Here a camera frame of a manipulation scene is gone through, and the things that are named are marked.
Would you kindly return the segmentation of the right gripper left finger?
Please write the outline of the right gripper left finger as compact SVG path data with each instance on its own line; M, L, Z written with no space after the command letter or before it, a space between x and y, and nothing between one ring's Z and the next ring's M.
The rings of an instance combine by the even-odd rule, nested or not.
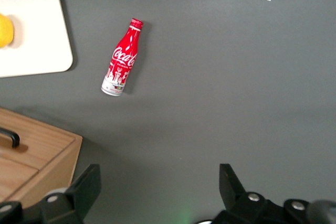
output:
M91 164L65 191L49 193L30 207L1 202L1 223L83 223L100 192L100 165Z

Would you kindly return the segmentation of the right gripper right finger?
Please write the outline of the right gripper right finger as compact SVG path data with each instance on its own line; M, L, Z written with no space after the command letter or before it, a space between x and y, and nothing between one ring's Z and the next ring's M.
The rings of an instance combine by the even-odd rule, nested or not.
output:
M278 206L246 191L229 164L219 166L219 192L225 209L212 223L335 223L334 201L287 199Z

